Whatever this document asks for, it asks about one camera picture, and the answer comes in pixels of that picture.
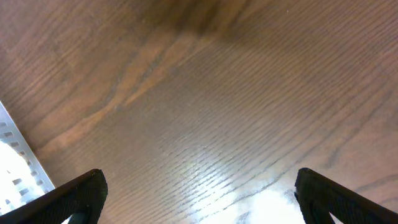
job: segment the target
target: wooden surface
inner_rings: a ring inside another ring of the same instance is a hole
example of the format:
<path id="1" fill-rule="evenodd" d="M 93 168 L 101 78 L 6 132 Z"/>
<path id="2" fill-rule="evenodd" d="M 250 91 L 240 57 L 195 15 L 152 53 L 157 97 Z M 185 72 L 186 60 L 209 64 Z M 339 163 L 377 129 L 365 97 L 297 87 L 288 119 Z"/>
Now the wooden surface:
<path id="1" fill-rule="evenodd" d="M 303 223 L 310 167 L 398 210 L 398 2 L 0 0 L 0 100 L 101 223 Z"/>

